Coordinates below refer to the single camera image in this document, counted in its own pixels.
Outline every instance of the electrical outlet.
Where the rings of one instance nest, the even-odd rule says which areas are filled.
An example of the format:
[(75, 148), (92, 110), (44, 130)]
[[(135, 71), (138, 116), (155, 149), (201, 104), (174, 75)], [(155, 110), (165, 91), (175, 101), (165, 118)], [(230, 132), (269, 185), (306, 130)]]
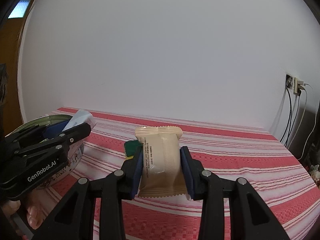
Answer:
[(293, 78), (293, 76), (289, 75), (288, 73), (285, 76), (285, 86), (288, 89), (294, 88), (294, 78)]

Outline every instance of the blue object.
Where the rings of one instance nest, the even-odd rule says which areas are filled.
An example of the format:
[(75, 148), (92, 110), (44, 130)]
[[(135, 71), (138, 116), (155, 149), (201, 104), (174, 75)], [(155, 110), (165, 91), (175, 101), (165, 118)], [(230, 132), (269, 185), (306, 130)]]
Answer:
[(62, 132), (62, 130), (66, 127), (69, 121), (70, 120), (65, 120), (63, 122), (58, 122), (56, 124), (52, 124), (48, 126), (48, 128), (43, 133), (43, 137), (48, 139), (53, 139), (57, 137)]
[(195, 198), (195, 188), (194, 188), (194, 183), (193, 183), (193, 177), (191, 174), (190, 167), (187, 162), (186, 155), (183, 151), (183, 148), (180, 148), (180, 159), (181, 159), (181, 167), (182, 167), (182, 173), (183, 177), (186, 183), (187, 191), (188, 194), (192, 199)]
[(134, 170), (134, 174), (133, 174), (133, 182), (132, 182), (132, 190), (131, 190), (131, 197), (134, 198), (134, 196), (138, 193), (138, 188), (139, 188), (139, 184), (140, 184), (140, 179), (142, 176), (142, 169), (143, 169), (143, 152), (142, 152), (142, 148), (140, 151), (140, 155), (138, 158), (138, 162), (137, 162), (137, 166)]

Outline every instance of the metal tin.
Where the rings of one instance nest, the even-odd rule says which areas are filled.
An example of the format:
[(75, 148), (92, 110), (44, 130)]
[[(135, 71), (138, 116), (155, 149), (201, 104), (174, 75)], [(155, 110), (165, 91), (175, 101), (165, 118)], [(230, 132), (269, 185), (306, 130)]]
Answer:
[(14, 132), (18, 132), (26, 127), (30, 127), (32, 125), (46, 125), (46, 124), (55, 124), (61, 121), (65, 121), (65, 120), (70, 120), (72, 118), (71, 115), (68, 114), (55, 114), (55, 115), (47, 115), (47, 116), (43, 116), (43, 117), (39, 117), (37, 119), (34, 119), (30, 122), (27, 122), (25, 124), (23, 124), (22, 126), (19, 126), (16, 130), (14, 130), (12, 133)]

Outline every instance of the window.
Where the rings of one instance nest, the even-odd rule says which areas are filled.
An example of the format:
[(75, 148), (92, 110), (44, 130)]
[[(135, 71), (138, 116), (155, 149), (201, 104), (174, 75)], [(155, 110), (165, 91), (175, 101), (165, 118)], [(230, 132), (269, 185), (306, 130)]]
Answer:
[(8, 18), (23, 18), (31, 0), (20, 0)]

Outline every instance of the wall socket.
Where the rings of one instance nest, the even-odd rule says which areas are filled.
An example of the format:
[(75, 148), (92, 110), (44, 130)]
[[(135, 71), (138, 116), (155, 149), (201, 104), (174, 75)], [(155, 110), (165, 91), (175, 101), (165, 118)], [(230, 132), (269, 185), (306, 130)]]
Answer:
[(293, 77), (292, 75), (290, 74), (286, 74), (285, 76), (285, 86), (288, 88), (288, 89), (292, 89), (293, 90), (293, 93), (295, 95), (300, 95), (301, 91), (299, 91), (298, 89), (298, 78), (296, 77)]
[(288, 89), (294, 89), (294, 77), (289, 75), (288, 73), (285, 76), (285, 86)]

